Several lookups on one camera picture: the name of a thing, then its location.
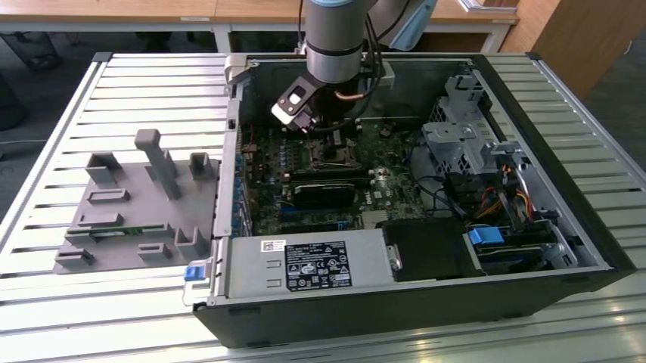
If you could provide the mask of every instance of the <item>green circuit board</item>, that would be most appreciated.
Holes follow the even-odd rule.
[[[245,154],[252,160],[247,167],[247,185],[253,235],[363,229],[361,214],[375,210],[384,211],[387,219],[424,216],[404,160],[411,132],[394,131],[384,137],[384,126],[381,121],[363,123],[361,133],[345,139],[347,146],[332,156],[337,158],[333,163],[325,162],[329,158],[317,160],[320,139],[287,140],[275,129],[256,130],[253,144],[243,148],[253,151]],[[356,188],[351,206],[297,210],[289,198],[292,183],[283,182],[284,173],[325,167],[368,169],[371,182]]]

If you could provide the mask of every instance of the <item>barcode sticker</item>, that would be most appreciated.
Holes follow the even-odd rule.
[[[261,240],[260,251],[263,252],[284,251],[284,240]]]

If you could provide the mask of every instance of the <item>metal workbench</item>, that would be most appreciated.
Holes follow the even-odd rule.
[[[224,59],[115,54],[92,62],[0,225],[0,361],[560,362],[646,353],[646,177],[542,61],[520,54],[488,59],[639,268],[599,292],[528,318],[231,350],[183,305],[181,267],[52,275],[91,152],[140,162],[135,133],[156,128],[175,160],[195,150],[217,158]],[[193,293],[199,300],[205,290]]]

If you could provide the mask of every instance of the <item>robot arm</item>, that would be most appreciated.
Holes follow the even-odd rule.
[[[363,37],[371,38],[367,19],[373,25],[376,42],[410,50],[424,31],[435,1],[305,0],[308,74],[292,83],[271,109],[288,129],[307,132],[321,119],[339,118],[337,114],[324,117],[323,108],[344,109],[331,107],[331,101],[351,102],[363,98],[365,93],[356,90]],[[343,96],[341,91],[348,89],[356,94]]]

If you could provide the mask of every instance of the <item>power supply label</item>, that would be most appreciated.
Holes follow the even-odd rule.
[[[345,242],[285,245],[284,271],[289,291],[352,286]]]

